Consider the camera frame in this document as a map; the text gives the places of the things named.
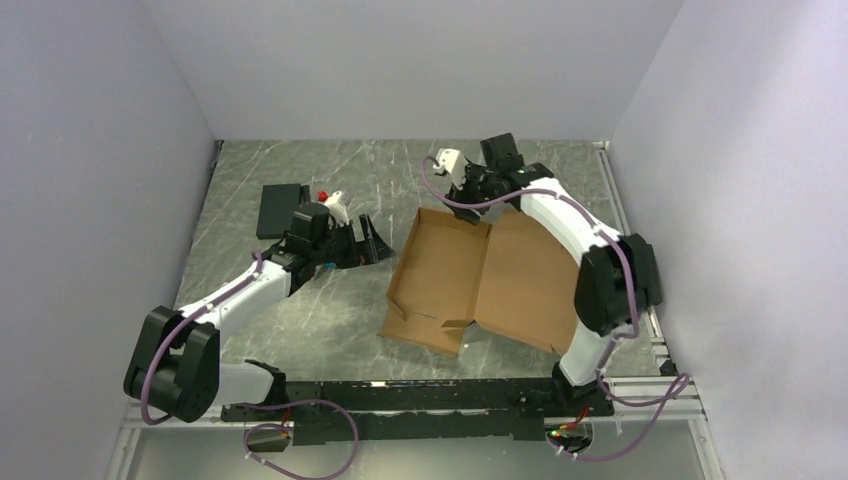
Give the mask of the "brown cardboard box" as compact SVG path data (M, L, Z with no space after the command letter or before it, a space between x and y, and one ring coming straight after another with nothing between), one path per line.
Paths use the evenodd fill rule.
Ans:
M421 208L386 293L380 331L455 357L472 324L563 355L577 344L578 264L515 211L477 225Z

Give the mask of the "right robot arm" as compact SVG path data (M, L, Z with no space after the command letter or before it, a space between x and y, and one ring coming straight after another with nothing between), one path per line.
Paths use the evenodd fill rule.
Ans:
M434 173L451 180L445 205L457 218L478 223L491 206L508 203L540 224L578 265L576 330L552 371L550 391L555 409L574 415L605 389L604 369L617 346L637 338L642 315L663 300L653 246L596 218L546 166L526 163L512 134L480 147L481 164L456 149L436 154Z

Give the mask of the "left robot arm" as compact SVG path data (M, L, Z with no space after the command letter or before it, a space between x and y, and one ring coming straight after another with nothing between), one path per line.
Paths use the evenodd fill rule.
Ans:
M245 271L180 308L158 306L145 317L123 381L144 423L189 423L215 406L250 408L272 420L287 406L286 375L263 362L225 364L226 341L257 315L296 293L331 265L368 266L388 259L390 245L369 215L353 224L337 199L299 205L282 238L256 252Z

